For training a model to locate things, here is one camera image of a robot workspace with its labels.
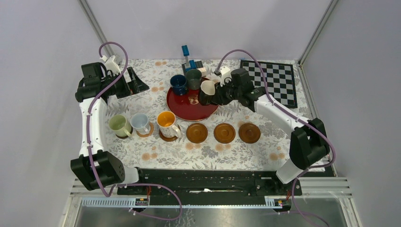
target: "floral tablecloth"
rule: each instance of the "floral tablecloth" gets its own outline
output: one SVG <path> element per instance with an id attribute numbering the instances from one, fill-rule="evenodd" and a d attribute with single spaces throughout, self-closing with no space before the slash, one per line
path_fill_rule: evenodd
<path id="1" fill-rule="evenodd" d="M 207 78 L 219 81 L 212 72 L 219 60 L 203 60 L 207 69 Z M 305 94 L 299 79 L 298 69 L 294 61 L 269 61 L 294 65 L 296 96 L 298 108 L 294 112 L 310 118 L 310 110 L 306 104 Z M 106 126 L 106 141 L 110 152 L 118 157 L 125 166 L 142 168 L 170 169 L 225 169 L 225 170 L 277 170 L 289 158 L 289 137 L 268 118 L 254 113 L 246 107 L 233 101 L 226 106 L 220 106 L 209 118 L 200 121 L 208 128 L 207 139 L 200 144 L 189 142 L 185 132 L 188 122 L 178 119 L 183 136 L 174 142 L 163 141 L 158 134 L 156 117 L 162 111 L 167 111 L 167 91 L 169 80 L 175 74 L 182 74 L 183 60 L 129 60 L 142 81 L 150 90 L 126 98 L 109 98 L 106 125 L 116 114 L 122 114 L 130 119 L 135 113 L 145 113 L 155 125 L 153 134 L 146 138 L 135 135 L 128 139 L 117 138 Z M 239 60 L 226 60 L 223 65 L 230 69 L 240 67 Z M 237 134 L 229 144 L 218 143 L 213 130 L 220 123 L 233 125 Z M 251 122 L 257 125 L 261 138 L 254 144 L 244 143 L 238 136 L 239 127 Z"/>

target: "gray wall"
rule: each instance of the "gray wall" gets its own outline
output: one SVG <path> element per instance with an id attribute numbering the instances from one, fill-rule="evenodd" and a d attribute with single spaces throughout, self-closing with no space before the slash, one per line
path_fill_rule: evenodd
<path id="1" fill-rule="evenodd" d="M 401 1 L 341 0 L 305 63 L 366 227 L 398 226 Z"/>
<path id="2" fill-rule="evenodd" d="M 2 1 L 0 31 L 0 226 L 54 227 L 80 148 L 80 66 L 99 40 L 77 1 Z"/>
<path id="3" fill-rule="evenodd" d="M 132 59 L 298 59 L 330 0 L 88 0 L 108 40 Z M 245 57 L 232 54 L 230 57 Z"/>

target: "round red plate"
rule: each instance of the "round red plate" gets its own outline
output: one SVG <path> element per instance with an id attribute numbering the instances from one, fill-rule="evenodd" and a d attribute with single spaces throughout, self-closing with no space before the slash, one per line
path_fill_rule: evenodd
<path id="1" fill-rule="evenodd" d="M 183 96 L 176 96 L 170 88 L 167 92 L 167 106 L 177 117 L 187 121 L 200 121 L 212 115 L 218 105 L 201 105 L 198 101 L 199 90 L 189 89 Z"/>

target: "cup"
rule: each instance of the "cup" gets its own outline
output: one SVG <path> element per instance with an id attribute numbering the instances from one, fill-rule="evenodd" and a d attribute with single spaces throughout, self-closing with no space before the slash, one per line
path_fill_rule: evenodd
<path id="1" fill-rule="evenodd" d="M 136 113 L 130 120 L 131 126 L 141 135 L 147 135 L 150 132 L 149 118 L 144 113 Z"/>
<path id="2" fill-rule="evenodd" d="M 214 94 L 216 93 L 215 83 L 211 80 L 205 80 L 200 85 L 198 101 L 201 105 L 210 105 Z"/>
<path id="3" fill-rule="evenodd" d="M 188 88 L 198 90 L 201 87 L 202 72 L 198 69 L 191 69 L 185 74 L 187 78 Z"/>
<path id="4" fill-rule="evenodd" d="M 157 116 L 157 124 L 163 136 L 167 138 L 181 137 L 181 130 L 178 128 L 176 117 L 173 112 L 164 111 Z"/>
<path id="5" fill-rule="evenodd" d="M 109 127 L 114 131 L 118 138 L 124 139 L 131 137 L 132 127 L 127 118 L 122 115 L 115 115 L 109 121 Z"/>
<path id="6" fill-rule="evenodd" d="M 183 75 L 175 75 L 170 79 L 171 87 L 173 88 L 174 94 L 183 96 L 187 94 L 187 79 Z"/>

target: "black and white checkered pattern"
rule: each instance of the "black and white checkered pattern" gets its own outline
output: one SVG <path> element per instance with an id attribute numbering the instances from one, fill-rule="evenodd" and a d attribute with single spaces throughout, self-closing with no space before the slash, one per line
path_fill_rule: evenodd
<path id="1" fill-rule="evenodd" d="M 268 92 L 288 108 L 297 108 L 294 69 L 292 65 L 259 62 L 267 75 Z M 255 87 L 263 87 L 261 71 L 254 61 L 241 60 L 241 68 L 246 69 Z"/>

